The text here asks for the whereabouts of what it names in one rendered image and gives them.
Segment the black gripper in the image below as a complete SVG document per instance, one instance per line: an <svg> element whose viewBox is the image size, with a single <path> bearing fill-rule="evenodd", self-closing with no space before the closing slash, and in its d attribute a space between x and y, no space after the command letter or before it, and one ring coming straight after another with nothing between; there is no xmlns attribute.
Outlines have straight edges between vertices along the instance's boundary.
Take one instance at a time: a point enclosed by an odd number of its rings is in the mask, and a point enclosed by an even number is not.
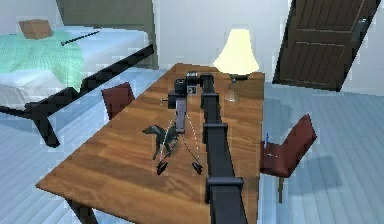
<svg viewBox="0 0 384 224"><path fill-rule="evenodd" d="M167 129L169 129L171 126L175 126L176 131L180 134L183 134L185 132L185 116L186 116L186 111L187 111L186 97L187 97L187 95L186 95L186 80L185 79L176 79L174 81L174 89L168 93L168 108L176 110L176 119L175 119L175 121L173 119L170 120ZM194 131L194 129L192 131L193 131L193 135L195 138L196 147L198 149L195 131ZM200 164L198 158L191 152L190 148L188 147L188 145L185 142L184 137L183 137L183 144L185 145L186 149L188 150L188 152L191 154L191 156L194 159L194 161L191 164L193 169L196 171L196 173L198 175L201 175L203 167ZM162 153L163 149L166 149L166 147L164 145L161 145L159 153ZM159 163L157 165L157 174L158 175L160 175L166 169L168 163L165 162L165 159L167 157L169 157L169 156L167 156L167 151L166 151L165 156L160 156L160 160L159 160Z"/></svg>

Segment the dark animal statue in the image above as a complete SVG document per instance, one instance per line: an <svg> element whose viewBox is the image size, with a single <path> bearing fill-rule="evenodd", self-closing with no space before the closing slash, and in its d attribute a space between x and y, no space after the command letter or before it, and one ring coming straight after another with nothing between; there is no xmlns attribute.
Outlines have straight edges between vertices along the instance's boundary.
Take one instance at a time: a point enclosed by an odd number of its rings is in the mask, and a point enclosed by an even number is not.
<svg viewBox="0 0 384 224"><path fill-rule="evenodd" d="M159 154L161 145L166 147L167 156L170 156L173 148L178 143L178 132L176 131L175 126L171 126L169 129L165 130L158 125L152 125L144 129L143 133L156 135L156 149L152 156L153 160L155 160Z"/></svg>

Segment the brown wooden table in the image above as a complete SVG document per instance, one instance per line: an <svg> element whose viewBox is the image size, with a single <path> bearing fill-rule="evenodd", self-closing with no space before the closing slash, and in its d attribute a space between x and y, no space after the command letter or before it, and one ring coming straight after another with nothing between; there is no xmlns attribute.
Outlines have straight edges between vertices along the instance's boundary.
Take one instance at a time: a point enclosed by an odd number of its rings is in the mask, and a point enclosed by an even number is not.
<svg viewBox="0 0 384 224"><path fill-rule="evenodd" d="M37 184L61 196L77 212L81 224L96 224L93 212L100 210L135 224L211 224L210 205L205 203L208 176L206 146L202 143L204 113L201 97L187 99L184 139L202 165L198 175L183 137L168 157L163 174L152 159L156 142L143 130L157 124L165 127L172 110L161 105L174 81L191 71L178 63L135 101L96 132ZM237 85L239 100L225 100L230 78L215 72L220 116L228 125L227 142L236 177L242 177L242 200L248 224L257 222L260 142L262 139L264 80L262 73L250 75Z"/></svg>

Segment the dark red chair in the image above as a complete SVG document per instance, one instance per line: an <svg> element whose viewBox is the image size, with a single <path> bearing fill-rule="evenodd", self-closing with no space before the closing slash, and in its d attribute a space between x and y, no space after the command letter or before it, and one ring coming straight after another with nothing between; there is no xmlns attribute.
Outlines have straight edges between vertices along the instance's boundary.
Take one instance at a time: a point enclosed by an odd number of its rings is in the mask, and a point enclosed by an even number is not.
<svg viewBox="0 0 384 224"><path fill-rule="evenodd" d="M104 89L101 93L110 120L135 100L135 96L128 82Z"/></svg>
<svg viewBox="0 0 384 224"><path fill-rule="evenodd" d="M260 172L279 178L277 187L279 202L283 198L283 183L294 172L302 157L317 139L309 114L301 117L282 144L260 142Z"/></svg>

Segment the pale yellow table lamp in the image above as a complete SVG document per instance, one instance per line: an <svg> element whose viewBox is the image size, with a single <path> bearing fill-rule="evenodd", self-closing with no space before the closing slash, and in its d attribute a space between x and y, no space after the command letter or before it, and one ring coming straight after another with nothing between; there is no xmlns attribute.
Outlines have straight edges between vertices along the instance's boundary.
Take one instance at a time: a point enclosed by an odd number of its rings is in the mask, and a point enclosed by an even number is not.
<svg viewBox="0 0 384 224"><path fill-rule="evenodd" d="M229 75L231 85L225 99L229 102L237 102L239 97L236 92L236 83L244 81L259 69L256 61L248 29L232 29L225 46L213 63L221 73Z"/></svg>

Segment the black baseball bat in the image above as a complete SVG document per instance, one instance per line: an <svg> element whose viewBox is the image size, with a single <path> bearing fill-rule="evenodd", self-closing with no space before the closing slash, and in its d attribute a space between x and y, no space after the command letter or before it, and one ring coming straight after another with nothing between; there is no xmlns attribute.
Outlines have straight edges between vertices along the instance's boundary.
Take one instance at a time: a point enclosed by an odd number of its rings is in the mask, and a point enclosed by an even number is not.
<svg viewBox="0 0 384 224"><path fill-rule="evenodd" d="M73 43L73 42L76 42L78 40L81 40L81 39L84 39L86 37L89 37L89 36L93 36L95 34L98 34L100 31L95 31L95 32L92 32L92 33L89 33L89 34L86 34L86 35L82 35L82 36L79 36L79 37L76 37L76 38L72 38L70 40L66 40L66 41L63 41L61 42L61 46L65 46L69 43Z"/></svg>

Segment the green blanket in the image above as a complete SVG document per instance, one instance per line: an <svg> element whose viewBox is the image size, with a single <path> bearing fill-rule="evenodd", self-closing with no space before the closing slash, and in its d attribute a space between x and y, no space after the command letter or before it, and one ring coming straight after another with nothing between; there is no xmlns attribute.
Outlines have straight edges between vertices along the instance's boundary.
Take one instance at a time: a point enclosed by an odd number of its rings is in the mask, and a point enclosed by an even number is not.
<svg viewBox="0 0 384 224"><path fill-rule="evenodd" d="M55 30L47 38L26 39L23 34L0 36L0 74L21 70L47 69L65 86L80 91L84 79L84 59L78 43L69 40L70 33Z"/></svg>

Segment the dark brown room door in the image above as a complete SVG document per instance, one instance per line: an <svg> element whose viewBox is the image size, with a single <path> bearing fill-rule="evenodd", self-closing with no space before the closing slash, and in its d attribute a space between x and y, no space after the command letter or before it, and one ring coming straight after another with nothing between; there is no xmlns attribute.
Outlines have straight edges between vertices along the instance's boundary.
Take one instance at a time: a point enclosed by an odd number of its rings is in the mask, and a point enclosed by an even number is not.
<svg viewBox="0 0 384 224"><path fill-rule="evenodd" d="M340 91L382 0L291 0L273 82ZM352 33L366 18L360 40Z"/></svg>

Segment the brown box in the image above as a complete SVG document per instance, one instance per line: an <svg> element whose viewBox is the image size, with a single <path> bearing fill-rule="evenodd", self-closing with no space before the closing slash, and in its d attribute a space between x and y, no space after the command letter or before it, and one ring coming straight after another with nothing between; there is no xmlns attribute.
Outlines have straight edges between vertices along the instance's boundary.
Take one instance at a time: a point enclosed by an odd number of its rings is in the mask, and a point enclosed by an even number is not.
<svg viewBox="0 0 384 224"><path fill-rule="evenodd" d="M26 39L39 40L53 35L48 20L24 20L19 22L19 26Z"/></svg>

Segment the white bed with black frame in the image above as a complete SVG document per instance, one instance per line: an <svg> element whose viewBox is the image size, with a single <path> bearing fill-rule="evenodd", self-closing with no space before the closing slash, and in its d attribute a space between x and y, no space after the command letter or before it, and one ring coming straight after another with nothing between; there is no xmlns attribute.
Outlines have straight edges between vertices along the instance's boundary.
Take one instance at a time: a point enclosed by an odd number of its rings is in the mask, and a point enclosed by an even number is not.
<svg viewBox="0 0 384 224"><path fill-rule="evenodd" d="M50 147L60 142L49 117L73 104L125 70L145 61L157 63L155 25L151 0L42 0L54 2L62 23L42 16L20 21L48 20L52 33L64 30L78 40L84 59L80 91L65 87L47 69L29 69L0 74L0 114L28 119Z"/></svg>

